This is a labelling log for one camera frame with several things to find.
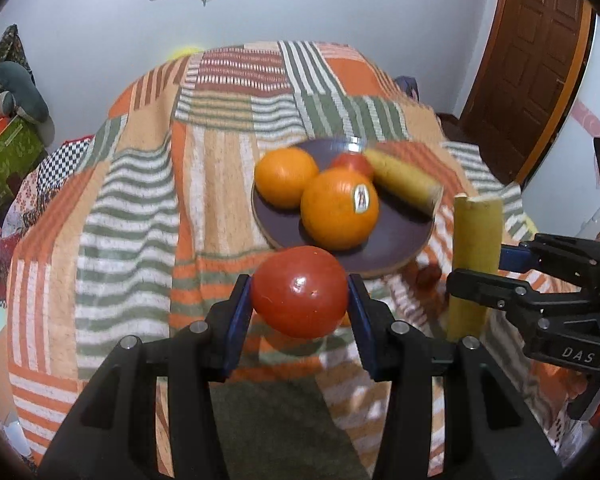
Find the red tomato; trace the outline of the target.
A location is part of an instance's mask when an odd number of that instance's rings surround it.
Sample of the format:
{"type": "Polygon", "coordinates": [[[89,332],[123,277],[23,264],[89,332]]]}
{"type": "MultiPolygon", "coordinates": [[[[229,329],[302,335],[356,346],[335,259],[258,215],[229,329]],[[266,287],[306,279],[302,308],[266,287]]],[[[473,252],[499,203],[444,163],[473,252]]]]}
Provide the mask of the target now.
{"type": "Polygon", "coordinates": [[[250,299],[257,314],[279,333],[322,338],[346,315],[348,276],[324,249],[288,248],[270,255],[252,274],[250,299]]]}
{"type": "Polygon", "coordinates": [[[341,168],[356,171],[368,180],[373,180],[374,170],[367,158],[361,153],[342,152],[330,163],[330,168],[341,168]]]}

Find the dark purple plate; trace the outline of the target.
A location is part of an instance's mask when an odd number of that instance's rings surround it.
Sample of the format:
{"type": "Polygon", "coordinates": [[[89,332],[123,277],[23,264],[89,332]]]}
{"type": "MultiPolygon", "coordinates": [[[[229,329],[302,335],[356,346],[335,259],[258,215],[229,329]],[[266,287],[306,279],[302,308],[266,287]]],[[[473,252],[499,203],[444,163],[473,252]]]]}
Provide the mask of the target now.
{"type": "Polygon", "coordinates": [[[279,209],[252,191],[254,220],[274,247],[318,246],[344,270],[377,278],[405,266],[427,245],[434,220],[364,174],[334,164],[342,154],[360,157],[361,144],[316,139],[297,148],[320,170],[303,207],[279,209]]]}

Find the large orange with sticker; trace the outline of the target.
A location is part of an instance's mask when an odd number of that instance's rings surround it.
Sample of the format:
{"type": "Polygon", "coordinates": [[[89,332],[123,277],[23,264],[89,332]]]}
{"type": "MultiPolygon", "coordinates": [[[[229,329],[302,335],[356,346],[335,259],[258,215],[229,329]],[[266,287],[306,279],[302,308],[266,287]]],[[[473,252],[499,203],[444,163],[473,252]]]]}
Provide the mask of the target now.
{"type": "Polygon", "coordinates": [[[343,252],[370,237],[379,218],[379,198],[362,174],[329,168],[311,180],[300,203],[302,226],[317,246],[343,252]]]}

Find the brown wooden door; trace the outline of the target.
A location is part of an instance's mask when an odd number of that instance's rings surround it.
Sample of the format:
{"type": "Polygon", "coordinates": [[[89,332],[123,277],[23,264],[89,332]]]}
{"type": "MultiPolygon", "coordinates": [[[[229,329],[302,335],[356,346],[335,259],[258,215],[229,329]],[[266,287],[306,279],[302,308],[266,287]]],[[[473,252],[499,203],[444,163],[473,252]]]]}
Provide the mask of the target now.
{"type": "Polygon", "coordinates": [[[594,22],[588,0],[498,0],[460,126],[501,182],[526,184],[555,141],[594,22]]]}

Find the striped patchwork blanket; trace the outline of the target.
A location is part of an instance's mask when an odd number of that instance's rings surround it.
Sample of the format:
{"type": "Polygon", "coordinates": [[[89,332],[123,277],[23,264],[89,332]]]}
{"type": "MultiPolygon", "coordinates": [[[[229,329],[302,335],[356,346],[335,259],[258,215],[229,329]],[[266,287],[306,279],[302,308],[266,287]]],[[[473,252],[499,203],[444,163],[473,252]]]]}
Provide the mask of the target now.
{"type": "MultiPolygon", "coordinates": [[[[456,194],[501,196],[504,242],[535,234],[520,187],[352,47],[263,41],[164,63],[126,88],[93,139],[47,157],[15,203],[24,237],[8,279],[8,371],[36,466],[123,336],[174,335],[270,255],[251,207],[256,162],[345,136],[386,142],[445,186],[411,269],[365,281],[427,335],[427,314],[446,307],[456,194]],[[407,280],[428,263],[442,283],[420,292],[407,280]]],[[[350,328],[293,340],[255,316],[245,347],[211,390],[232,479],[369,479],[389,387],[362,369],[350,328]]]]}

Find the plain orange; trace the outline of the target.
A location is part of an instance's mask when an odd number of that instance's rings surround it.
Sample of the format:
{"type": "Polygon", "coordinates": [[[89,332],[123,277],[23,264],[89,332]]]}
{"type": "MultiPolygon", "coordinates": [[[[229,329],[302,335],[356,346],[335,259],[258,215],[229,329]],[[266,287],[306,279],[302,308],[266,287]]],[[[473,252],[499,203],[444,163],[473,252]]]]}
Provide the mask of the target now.
{"type": "Polygon", "coordinates": [[[314,158],[302,148],[278,148],[254,166],[254,187],[271,206],[296,209],[304,189],[319,172],[314,158]]]}

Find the green storage box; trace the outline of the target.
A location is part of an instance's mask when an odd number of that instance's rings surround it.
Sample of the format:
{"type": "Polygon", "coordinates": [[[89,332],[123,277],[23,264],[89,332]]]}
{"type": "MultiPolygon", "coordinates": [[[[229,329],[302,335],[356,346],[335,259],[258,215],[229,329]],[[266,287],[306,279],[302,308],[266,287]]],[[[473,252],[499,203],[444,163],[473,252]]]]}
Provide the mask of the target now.
{"type": "Polygon", "coordinates": [[[45,156],[34,125],[20,117],[0,119],[0,210],[16,197],[24,178],[45,156]]]}

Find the grey-green pillow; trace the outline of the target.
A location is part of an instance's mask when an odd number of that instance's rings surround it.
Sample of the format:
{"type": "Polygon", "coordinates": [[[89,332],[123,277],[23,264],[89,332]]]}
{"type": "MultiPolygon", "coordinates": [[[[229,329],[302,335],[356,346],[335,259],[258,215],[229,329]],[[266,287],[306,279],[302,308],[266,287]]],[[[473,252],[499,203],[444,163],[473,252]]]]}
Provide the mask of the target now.
{"type": "Polygon", "coordinates": [[[42,124],[48,118],[48,107],[24,67],[15,62],[0,62],[0,117],[15,116],[42,124]]]}

